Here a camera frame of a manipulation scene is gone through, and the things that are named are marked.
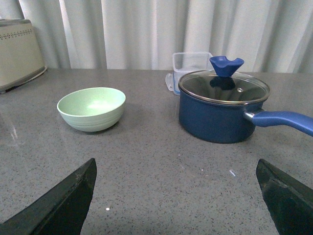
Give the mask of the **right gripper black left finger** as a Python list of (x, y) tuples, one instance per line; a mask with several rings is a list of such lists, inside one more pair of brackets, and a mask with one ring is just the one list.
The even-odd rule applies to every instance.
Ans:
[(2, 235), (78, 235), (97, 176), (91, 158), (27, 208), (1, 224)]

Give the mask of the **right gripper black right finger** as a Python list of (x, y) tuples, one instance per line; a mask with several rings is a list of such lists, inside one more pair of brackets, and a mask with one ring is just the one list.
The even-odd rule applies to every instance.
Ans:
[(311, 235), (313, 190), (264, 159), (258, 161), (256, 176), (278, 233)]

